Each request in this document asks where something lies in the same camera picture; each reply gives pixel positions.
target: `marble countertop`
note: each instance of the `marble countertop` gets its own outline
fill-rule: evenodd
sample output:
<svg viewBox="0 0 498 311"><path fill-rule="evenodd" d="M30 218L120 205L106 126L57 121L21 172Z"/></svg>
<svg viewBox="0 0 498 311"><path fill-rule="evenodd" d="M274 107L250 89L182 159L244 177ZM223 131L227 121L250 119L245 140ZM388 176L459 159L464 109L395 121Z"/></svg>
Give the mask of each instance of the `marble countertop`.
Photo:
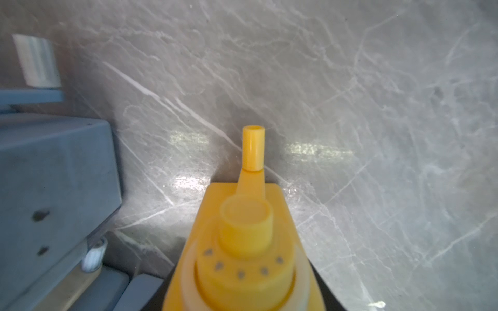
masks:
<svg viewBox="0 0 498 311"><path fill-rule="evenodd" d="M486 0L4 0L52 40L67 102L109 120L124 202L106 260L165 276L210 182L266 127L307 255L351 311L498 306L498 6Z"/></svg>

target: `yellow tube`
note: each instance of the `yellow tube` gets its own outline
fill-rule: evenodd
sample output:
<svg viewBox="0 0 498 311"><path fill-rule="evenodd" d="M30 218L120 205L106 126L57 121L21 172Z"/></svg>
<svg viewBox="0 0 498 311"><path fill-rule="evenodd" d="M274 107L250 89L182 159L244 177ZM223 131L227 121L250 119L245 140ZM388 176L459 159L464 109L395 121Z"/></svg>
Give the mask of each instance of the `yellow tube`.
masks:
<svg viewBox="0 0 498 311"><path fill-rule="evenodd" d="M264 166L264 127L244 126L242 129L242 168L256 172Z"/></svg>

